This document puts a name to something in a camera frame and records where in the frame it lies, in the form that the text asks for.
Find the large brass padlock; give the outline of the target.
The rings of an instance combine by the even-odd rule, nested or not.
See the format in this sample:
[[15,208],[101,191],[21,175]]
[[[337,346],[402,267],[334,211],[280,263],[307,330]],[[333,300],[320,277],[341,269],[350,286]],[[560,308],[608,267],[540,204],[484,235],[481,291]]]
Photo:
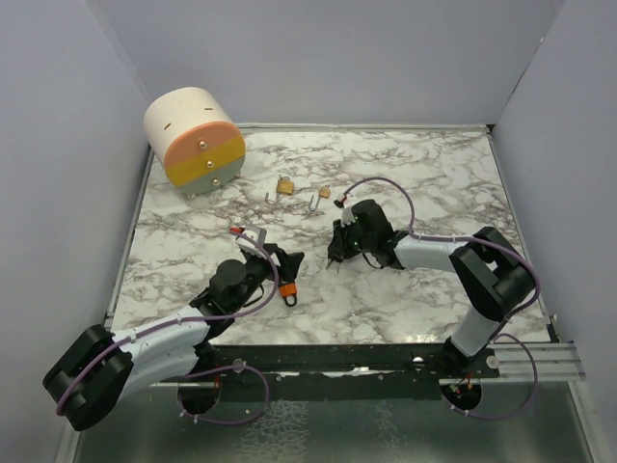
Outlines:
[[289,177],[280,177],[277,182],[275,196],[270,198],[270,194],[266,193],[264,201],[267,204],[276,204],[281,196],[291,196],[294,193],[294,182]]

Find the small brass padlock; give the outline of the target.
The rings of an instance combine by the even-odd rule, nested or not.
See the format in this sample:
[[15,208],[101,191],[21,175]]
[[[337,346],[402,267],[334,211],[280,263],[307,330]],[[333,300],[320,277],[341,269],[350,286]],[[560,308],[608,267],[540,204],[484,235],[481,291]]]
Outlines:
[[318,188],[317,192],[311,196],[308,202],[308,211],[315,212],[322,200],[327,200],[331,196],[331,189],[329,185],[323,185]]

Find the black head key bunch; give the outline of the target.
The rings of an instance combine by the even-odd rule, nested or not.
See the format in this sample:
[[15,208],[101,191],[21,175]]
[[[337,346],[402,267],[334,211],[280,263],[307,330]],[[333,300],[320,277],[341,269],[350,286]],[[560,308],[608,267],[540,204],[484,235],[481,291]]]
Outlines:
[[326,265],[326,269],[327,270],[333,270],[336,273],[338,273],[340,271],[340,266],[344,262],[343,258],[336,257],[336,256],[328,256],[327,260],[328,260],[328,262],[327,262],[327,265]]

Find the round pastel drawer box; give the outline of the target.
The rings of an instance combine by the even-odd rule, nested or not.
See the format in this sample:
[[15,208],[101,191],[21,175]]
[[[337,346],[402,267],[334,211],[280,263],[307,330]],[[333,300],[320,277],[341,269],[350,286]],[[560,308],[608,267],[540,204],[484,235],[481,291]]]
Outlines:
[[244,165],[240,129],[202,88],[180,88],[156,98],[145,112],[144,130],[167,179],[184,195],[214,191]]

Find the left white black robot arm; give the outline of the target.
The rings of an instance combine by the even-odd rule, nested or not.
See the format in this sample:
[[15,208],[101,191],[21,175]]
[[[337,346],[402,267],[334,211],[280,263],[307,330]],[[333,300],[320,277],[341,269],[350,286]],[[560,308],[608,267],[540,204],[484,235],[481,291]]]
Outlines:
[[156,382],[206,378],[213,367],[210,341],[269,303],[254,296],[265,281],[275,287],[294,283],[304,258],[267,243],[254,255],[221,262],[206,289],[167,317],[116,332],[101,324],[87,328],[42,379],[57,414],[83,431],[121,399]]

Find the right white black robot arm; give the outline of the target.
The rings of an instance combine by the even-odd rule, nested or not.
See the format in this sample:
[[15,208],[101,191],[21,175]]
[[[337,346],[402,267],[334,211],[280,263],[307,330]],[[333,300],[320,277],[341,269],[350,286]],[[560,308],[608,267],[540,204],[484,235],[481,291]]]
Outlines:
[[373,200],[343,208],[333,221],[328,260],[341,263],[358,255],[371,255],[379,268],[457,275],[470,308],[443,353],[444,369],[455,377],[474,370],[477,354],[506,318],[528,296],[538,295],[533,268],[497,229],[485,227],[472,236],[453,238],[397,231]]

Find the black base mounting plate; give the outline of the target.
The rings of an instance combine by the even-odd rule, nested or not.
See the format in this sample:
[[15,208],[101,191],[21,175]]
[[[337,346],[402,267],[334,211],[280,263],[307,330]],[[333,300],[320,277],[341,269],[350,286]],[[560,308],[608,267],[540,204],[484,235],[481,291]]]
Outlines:
[[190,387],[192,398],[218,395],[222,401],[257,401],[264,397],[256,368],[264,374],[271,400],[332,401],[351,399],[412,398],[438,400],[442,380],[457,383],[499,377],[486,347],[470,361],[459,361],[441,343],[390,344],[273,344],[200,347],[191,369],[230,371],[210,373]]

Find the orange black padlock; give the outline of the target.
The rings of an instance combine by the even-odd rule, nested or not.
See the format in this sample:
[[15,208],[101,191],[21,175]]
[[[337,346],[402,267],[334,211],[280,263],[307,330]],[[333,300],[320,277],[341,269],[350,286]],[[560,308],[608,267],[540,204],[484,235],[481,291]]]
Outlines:
[[279,287],[279,292],[280,295],[283,299],[284,304],[289,307],[289,308],[293,308],[297,305],[298,303],[298,298],[297,298],[297,287],[295,283],[287,283],[285,285],[281,285]]

